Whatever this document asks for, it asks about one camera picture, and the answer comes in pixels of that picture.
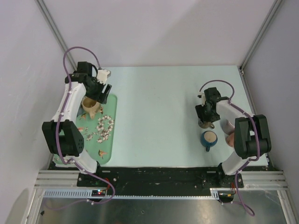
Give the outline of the purple ribbed mug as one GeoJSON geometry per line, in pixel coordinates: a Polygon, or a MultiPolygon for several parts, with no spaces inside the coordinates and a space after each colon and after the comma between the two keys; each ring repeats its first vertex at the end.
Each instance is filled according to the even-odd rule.
{"type": "Polygon", "coordinates": [[[221,121],[221,128],[226,135],[230,135],[235,131],[235,127],[227,119],[221,121]]]}

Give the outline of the blue glazed mug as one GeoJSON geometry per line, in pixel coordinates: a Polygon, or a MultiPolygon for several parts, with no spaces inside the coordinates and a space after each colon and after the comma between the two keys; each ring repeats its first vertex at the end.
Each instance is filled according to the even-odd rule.
{"type": "Polygon", "coordinates": [[[200,137],[200,142],[205,148],[206,152],[209,152],[212,147],[217,144],[218,137],[213,131],[205,131],[200,137]]]}

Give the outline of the beige pink mug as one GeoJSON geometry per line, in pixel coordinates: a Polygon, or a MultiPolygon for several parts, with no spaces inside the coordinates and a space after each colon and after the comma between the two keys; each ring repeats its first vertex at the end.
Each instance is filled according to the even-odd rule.
{"type": "Polygon", "coordinates": [[[230,146],[230,147],[234,147],[234,138],[235,138],[235,134],[231,133],[227,138],[226,138],[226,143],[230,146]]]}

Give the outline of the brown striped mug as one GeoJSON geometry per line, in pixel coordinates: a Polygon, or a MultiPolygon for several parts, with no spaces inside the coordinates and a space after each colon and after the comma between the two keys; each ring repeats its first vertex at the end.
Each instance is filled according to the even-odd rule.
{"type": "Polygon", "coordinates": [[[203,122],[200,119],[198,121],[198,125],[202,129],[208,129],[208,128],[215,129],[215,126],[212,122],[203,122]]]}

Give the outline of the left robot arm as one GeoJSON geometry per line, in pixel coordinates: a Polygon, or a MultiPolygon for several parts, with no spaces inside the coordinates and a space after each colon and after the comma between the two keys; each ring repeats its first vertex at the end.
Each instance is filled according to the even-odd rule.
{"type": "Polygon", "coordinates": [[[103,174],[97,171],[98,163],[84,149],[84,137],[76,126],[77,113],[85,97],[106,104],[112,88],[107,84],[111,72],[98,68],[93,76],[94,65],[79,62],[78,69],[67,73],[64,94],[59,108],[51,121],[43,122],[42,131],[52,154],[58,155],[63,165],[73,165],[81,173],[88,174],[93,186],[103,183],[103,174]]]}

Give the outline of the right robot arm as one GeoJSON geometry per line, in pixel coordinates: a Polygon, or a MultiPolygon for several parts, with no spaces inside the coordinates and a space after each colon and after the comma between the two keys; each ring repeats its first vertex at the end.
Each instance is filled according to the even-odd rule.
{"type": "Polygon", "coordinates": [[[216,173],[217,184],[227,187],[233,177],[237,176],[250,162],[271,151],[271,137],[267,118],[260,114],[248,113],[232,103],[228,97],[223,97],[212,87],[200,92],[197,97],[201,104],[195,106],[198,125],[205,131],[200,136],[200,142],[209,152],[218,141],[217,135],[208,128],[213,123],[225,118],[233,127],[233,153],[219,164],[216,173]]]}

